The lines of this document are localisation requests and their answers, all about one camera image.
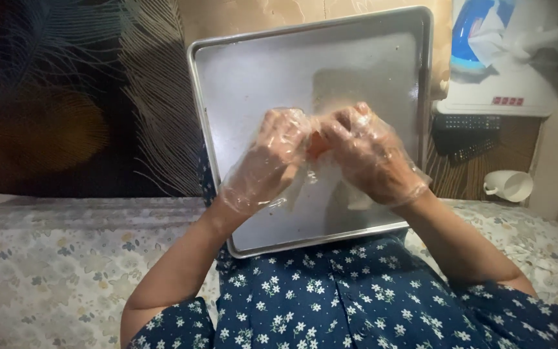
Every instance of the woman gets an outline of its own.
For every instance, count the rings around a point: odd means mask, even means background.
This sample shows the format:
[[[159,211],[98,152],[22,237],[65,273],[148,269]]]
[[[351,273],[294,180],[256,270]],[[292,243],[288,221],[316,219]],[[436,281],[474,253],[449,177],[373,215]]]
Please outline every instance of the woman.
[[[290,184],[311,131],[302,112],[266,114],[213,204],[150,269],[122,314],[130,348],[558,348],[558,305],[433,195],[391,127],[365,103],[321,121],[343,174],[392,207],[426,244],[443,282],[399,234],[249,259],[221,247]],[[216,332],[194,299],[215,256]]]

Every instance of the white mug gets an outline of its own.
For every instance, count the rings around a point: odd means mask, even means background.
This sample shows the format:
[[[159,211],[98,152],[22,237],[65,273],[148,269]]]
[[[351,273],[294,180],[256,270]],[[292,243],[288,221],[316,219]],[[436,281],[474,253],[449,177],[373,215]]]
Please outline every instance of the white mug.
[[[485,175],[484,191],[511,202],[520,202],[533,191],[533,179],[519,171],[494,171]]]

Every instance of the hand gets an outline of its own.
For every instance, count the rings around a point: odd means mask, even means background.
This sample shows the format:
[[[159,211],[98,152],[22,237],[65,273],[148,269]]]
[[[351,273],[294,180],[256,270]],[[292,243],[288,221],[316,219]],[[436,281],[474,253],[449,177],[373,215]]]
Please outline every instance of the hand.
[[[387,206],[401,206],[428,189],[430,178],[408,157],[393,128],[364,102],[320,120],[344,177]]]
[[[219,187],[219,196],[240,214],[253,215],[285,190],[305,160],[311,126],[299,109],[266,112],[259,134]]]

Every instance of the cup handle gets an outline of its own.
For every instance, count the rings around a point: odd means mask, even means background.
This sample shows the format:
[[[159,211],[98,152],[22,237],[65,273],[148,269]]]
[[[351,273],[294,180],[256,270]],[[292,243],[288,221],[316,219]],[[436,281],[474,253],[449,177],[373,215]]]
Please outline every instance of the cup handle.
[[[499,188],[495,187],[492,190],[488,190],[487,185],[484,183],[484,191],[486,195],[494,195],[499,192]]]

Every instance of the baking sheet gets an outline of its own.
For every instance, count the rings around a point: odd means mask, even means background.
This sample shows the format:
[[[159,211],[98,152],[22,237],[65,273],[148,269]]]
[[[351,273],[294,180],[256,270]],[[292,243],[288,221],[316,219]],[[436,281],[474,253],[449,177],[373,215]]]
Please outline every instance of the baking sheet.
[[[368,102],[422,166],[431,33],[431,12],[415,6],[191,44],[188,58],[214,184],[238,161],[266,110],[299,107],[314,114],[334,98]],[[232,255],[407,226],[382,206],[348,210],[340,173],[330,177],[305,186],[291,212],[264,209],[250,218],[228,241]]]

